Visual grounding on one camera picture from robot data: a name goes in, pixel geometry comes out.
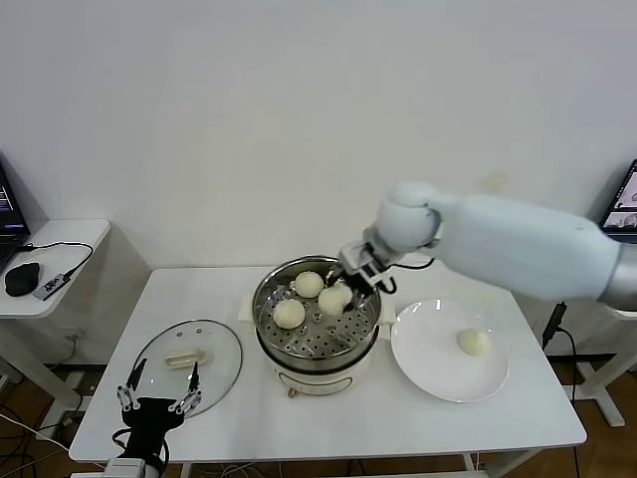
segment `laptop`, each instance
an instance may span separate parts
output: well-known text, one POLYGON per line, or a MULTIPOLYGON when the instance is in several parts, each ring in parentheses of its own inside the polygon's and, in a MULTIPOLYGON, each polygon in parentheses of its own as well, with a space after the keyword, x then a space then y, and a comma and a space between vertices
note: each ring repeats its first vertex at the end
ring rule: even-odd
POLYGON ((4 171, 5 161, 0 152, 0 272, 15 256, 16 248, 31 235, 4 171))

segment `glass lid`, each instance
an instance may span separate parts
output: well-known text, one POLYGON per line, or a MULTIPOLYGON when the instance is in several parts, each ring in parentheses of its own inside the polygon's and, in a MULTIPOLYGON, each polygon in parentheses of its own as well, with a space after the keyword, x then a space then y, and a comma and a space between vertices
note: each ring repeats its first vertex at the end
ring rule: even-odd
POLYGON ((190 417, 226 396, 239 376, 243 353, 239 338, 228 326, 202 320, 166 329, 141 351, 133 368, 144 359, 137 396, 175 400, 181 400, 188 391, 197 362, 202 400, 190 417))

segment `white robotic arm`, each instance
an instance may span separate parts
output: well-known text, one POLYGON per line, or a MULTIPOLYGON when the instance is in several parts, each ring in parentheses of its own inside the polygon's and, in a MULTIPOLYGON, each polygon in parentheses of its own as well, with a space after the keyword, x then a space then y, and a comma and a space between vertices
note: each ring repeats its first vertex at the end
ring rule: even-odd
POLYGON ((365 287, 392 292, 387 270, 410 252, 538 299, 590 298, 637 310, 637 247, 566 212, 404 182, 383 198, 363 240, 341 249, 339 262, 357 292, 364 295, 365 287))

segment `white wall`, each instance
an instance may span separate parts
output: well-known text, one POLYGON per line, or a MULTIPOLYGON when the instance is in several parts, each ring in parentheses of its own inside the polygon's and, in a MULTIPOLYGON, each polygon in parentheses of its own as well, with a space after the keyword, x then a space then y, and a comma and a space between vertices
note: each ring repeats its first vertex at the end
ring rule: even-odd
POLYGON ((2 1, 0 147, 151 268, 334 253, 422 178, 587 213, 637 151, 633 1, 2 1))

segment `white table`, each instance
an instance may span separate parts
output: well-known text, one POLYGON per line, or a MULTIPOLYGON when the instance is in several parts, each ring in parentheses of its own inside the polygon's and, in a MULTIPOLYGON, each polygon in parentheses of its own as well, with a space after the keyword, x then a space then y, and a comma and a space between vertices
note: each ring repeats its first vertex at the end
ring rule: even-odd
POLYGON ((152 273, 119 340, 71 447, 76 461, 107 461, 123 428, 115 388, 125 383, 148 341, 176 323, 213 319, 239 335, 244 366, 213 408, 168 433, 172 461, 230 462, 335 459, 510 451, 498 477, 543 448, 586 439, 513 296, 448 271, 398 271, 397 308, 432 297, 454 298, 493 318, 510 343, 511 373, 493 397, 456 404, 417 388, 382 341, 364 378, 343 393, 290 399, 275 379, 254 330, 237 321, 242 298, 270 268, 173 269, 152 273))
MULTIPOLYGON (((84 242, 93 246, 94 249, 98 248, 110 228, 105 219, 51 220, 36 223, 34 226, 29 242, 36 246, 65 241, 84 242)), ((78 280, 86 264, 72 276, 69 284, 44 302, 31 294, 22 297, 9 296, 4 291, 4 276, 8 271, 21 264, 38 262, 40 263, 39 284, 42 285, 56 275, 77 266, 88 253, 89 250, 85 247, 57 246, 17 254, 0 277, 0 281, 2 281, 0 290, 0 357, 56 399, 43 421, 43 426, 57 423, 66 410, 76 408, 82 398, 73 388, 79 384, 82 375, 71 373, 66 382, 60 380, 15 337, 6 327, 4 320, 31 321, 49 316, 78 280)), ((88 406, 88 400, 83 401, 81 409, 86 406, 88 406)), ((54 428, 47 428, 45 434, 50 435, 54 431, 54 428)))
MULTIPOLYGON (((610 307, 607 309, 620 321, 637 320, 636 312, 618 311, 610 307)), ((612 321, 606 320, 605 324, 606 330, 613 326, 612 321)), ((577 370, 584 377, 584 382, 579 385, 564 386, 568 396, 572 396, 572 388, 575 386, 575 400, 595 400, 606 422, 612 427, 624 426, 626 421, 606 387, 637 363, 637 329, 624 337, 618 348, 619 353, 597 371, 590 363, 579 361, 577 370)))

